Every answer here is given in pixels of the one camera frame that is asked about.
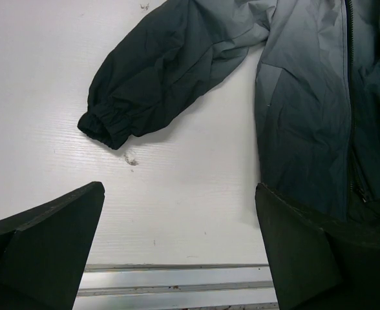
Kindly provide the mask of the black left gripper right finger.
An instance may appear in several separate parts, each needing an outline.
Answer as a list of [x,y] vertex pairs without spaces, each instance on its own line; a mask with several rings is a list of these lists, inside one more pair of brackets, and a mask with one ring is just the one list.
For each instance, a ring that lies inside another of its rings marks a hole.
[[280,309],[380,309],[380,234],[263,183],[257,217]]

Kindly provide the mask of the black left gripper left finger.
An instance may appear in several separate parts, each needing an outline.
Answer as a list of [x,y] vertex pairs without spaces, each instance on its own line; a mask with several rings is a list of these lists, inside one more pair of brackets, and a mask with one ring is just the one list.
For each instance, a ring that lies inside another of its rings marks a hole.
[[0,309],[72,309],[104,199],[94,181],[0,220]]

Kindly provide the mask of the grey gradient hooded jacket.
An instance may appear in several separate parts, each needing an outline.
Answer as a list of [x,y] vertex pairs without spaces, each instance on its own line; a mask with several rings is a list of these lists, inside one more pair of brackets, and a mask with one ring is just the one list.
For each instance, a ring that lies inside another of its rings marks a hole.
[[119,149],[163,129],[263,44],[263,183],[380,233],[380,1],[166,1],[109,53],[78,128]]

